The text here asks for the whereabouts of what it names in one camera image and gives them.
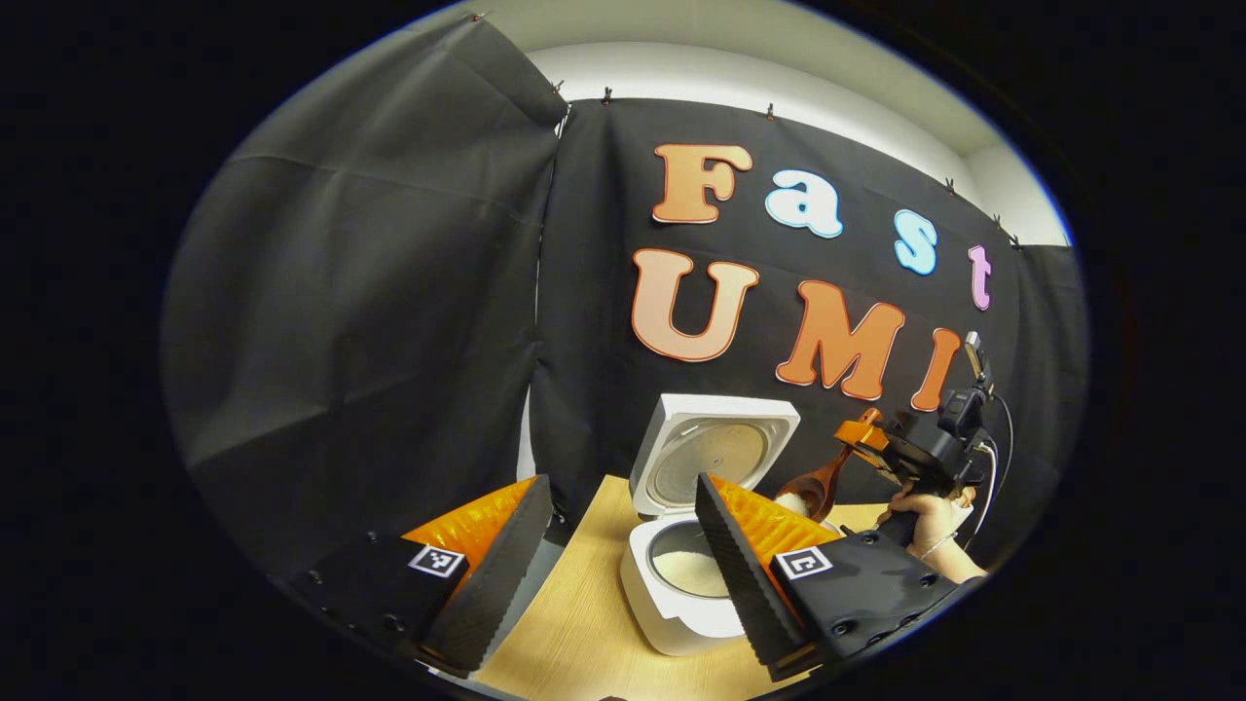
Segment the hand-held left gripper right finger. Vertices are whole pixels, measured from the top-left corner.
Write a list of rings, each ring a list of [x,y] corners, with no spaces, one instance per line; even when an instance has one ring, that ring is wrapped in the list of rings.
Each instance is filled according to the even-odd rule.
[[[888,533],[830,533],[715,474],[699,474],[695,514],[774,682],[846,674],[959,600]]]

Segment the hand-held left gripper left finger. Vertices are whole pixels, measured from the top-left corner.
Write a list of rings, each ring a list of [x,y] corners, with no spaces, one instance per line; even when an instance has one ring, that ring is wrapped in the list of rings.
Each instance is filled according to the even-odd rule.
[[[467,679],[482,666],[553,510],[547,476],[530,476],[402,535],[358,535],[295,573],[292,590],[375,652]]]

